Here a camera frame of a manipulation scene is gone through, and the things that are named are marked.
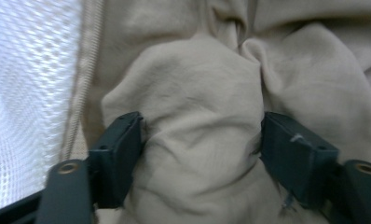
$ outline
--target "cloth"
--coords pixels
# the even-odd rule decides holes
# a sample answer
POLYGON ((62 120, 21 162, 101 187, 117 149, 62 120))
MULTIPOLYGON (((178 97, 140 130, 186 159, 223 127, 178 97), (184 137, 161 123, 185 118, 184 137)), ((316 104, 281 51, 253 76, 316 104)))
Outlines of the cloth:
POLYGON ((108 1, 104 20, 87 141, 144 116, 119 223, 325 223, 282 211, 252 154, 264 111, 371 161, 371 0, 108 1))

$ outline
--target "white mesh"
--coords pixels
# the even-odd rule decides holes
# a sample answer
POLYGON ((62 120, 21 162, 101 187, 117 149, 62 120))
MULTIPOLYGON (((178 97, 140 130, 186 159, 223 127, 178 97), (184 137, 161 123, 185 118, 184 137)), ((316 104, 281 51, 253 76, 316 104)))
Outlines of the white mesh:
POLYGON ((0 208, 58 162, 76 73, 80 0, 0 0, 0 208))

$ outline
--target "mesh netting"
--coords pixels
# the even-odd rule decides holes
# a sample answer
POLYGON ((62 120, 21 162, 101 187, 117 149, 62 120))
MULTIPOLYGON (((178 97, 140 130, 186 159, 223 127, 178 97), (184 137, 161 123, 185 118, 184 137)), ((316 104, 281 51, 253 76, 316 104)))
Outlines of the mesh netting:
POLYGON ((43 188, 59 159, 79 0, 0 0, 0 208, 43 188))

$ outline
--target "beige fabric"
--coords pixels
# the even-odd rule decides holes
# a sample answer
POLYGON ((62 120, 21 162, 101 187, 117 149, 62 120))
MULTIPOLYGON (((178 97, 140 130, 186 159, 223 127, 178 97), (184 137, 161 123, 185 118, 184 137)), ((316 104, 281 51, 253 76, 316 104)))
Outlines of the beige fabric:
POLYGON ((256 155, 263 112, 371 161, 371 1, 109 1, 84 128, 144 115, 120 223, 325 223, 256 155))

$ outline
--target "wrinkled cloth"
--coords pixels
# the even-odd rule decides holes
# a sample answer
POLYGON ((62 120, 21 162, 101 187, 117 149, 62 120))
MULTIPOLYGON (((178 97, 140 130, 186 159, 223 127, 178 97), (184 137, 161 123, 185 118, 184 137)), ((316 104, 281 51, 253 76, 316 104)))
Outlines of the wrinkled cloth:
POLYGON ((119 223, 326 223, 258 155, 264 111, 371 161, 371 0, 109 1, 84 115, 93 143, 144 116, 119 223))

